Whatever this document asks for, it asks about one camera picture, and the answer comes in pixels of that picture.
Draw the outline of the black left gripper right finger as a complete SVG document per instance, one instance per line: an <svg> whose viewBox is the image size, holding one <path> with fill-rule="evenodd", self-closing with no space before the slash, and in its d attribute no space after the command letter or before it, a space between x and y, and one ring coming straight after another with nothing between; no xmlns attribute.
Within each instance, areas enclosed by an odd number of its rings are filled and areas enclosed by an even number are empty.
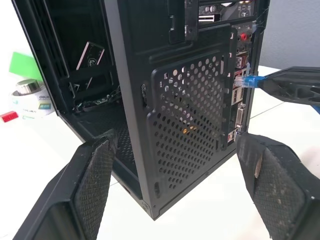
<svg viewBox="0 0 320 240"><path fill-rule="evenodd" d="M238 132L246 189L272 240L320 240L320 179L286 144Z"/></svg>

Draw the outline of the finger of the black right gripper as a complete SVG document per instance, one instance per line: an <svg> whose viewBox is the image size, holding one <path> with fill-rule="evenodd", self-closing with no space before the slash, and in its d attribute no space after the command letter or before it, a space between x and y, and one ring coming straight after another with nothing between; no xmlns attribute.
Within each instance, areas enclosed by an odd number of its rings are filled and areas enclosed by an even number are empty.
<svg viewBox="0 0 320 240"><path fill-rule="evenodd" d="M292 66L265 76L267 79L275 78L320 80L320 67Z"/></svg>
<svg viewBox="0 0 320 240"><path fill-rule="evenodd" d="M317 73L269 76L258 87L283 102L320 106L320 74Z"/></svg>

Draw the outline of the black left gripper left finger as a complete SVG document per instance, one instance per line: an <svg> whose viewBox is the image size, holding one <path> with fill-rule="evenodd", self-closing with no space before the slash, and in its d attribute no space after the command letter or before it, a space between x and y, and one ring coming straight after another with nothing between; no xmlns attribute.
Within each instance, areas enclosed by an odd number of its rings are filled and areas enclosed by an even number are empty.
<svg viewBox="0 0 320 240"><path fill-rule="evenodd" d="M117 132L110 129L80 145L12 240L97 240L117 144Z"/></svg>

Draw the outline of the black computer tower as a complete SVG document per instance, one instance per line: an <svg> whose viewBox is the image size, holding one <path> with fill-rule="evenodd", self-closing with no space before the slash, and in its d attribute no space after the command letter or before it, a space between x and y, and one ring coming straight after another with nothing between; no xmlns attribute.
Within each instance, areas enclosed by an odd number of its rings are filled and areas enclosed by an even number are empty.
<svg viewBox="0 0 320 240"><path fill-rule="evenodd" d="M11 0L56 114L114 129L112 173L158 219L235 153L270 0ZM98 65L76 70L87 42Z"/></svg>

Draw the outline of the white labelled tape roll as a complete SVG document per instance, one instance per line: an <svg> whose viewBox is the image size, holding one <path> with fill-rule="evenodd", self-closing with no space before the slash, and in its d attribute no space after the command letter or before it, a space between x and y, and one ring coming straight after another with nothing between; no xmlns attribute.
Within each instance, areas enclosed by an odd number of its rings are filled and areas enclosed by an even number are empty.
<svg viewBox="0 0 320 240"><path fill-rule="evenodd" d="M39 82L41 89L27 95L20 95L15 86L11 94L11 102L15 111L23 118L42 118L55 111L51 97L43 82Z"/></svg>

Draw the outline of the small red block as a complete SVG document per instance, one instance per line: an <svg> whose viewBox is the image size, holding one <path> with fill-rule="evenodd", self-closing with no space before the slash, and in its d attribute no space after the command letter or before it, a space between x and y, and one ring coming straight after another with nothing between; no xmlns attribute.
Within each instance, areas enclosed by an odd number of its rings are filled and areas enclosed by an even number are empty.
<svg viewBox="0 0 320 240"><path fill-rule="evenodd" d="M0 120L2 120L4 123L10 122L14 119L17 119L19 115L15 111L10 111L4 114L0 115Z"/></svg>

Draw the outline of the silver round knob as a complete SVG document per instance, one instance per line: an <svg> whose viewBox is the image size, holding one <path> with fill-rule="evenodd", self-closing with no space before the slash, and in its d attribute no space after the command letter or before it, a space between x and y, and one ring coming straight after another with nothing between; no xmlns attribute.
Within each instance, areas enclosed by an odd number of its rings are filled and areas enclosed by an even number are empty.
<svg viewBox="0 0 320 240"><path fill-rule="evenodd" d="M36 79L25 79L16 84L16 90L20 95L33 94L41 89Z"/></svg>

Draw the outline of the black MSI component card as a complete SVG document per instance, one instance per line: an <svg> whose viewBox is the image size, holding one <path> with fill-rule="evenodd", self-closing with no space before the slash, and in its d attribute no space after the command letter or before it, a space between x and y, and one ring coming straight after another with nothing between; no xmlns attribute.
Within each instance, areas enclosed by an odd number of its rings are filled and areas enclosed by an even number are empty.
<svg viewBox="0 0 320 240"><path fill-rule="evenodd" d="M76 70L98 65L104 52L105 49L102 46L88 41L83 49Z"/></svg>

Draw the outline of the green flat box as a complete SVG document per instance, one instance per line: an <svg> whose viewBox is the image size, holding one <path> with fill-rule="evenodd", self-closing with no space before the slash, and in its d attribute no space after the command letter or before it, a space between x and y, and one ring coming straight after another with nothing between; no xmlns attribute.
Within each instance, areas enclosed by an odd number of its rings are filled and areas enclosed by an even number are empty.
<svg viewBox="0 0 320 240"><path fill-rule="evenodd" d="M32 56L19 52L12 53L9 72L20 77L38 81L42 79L35 59Z"/></svg>

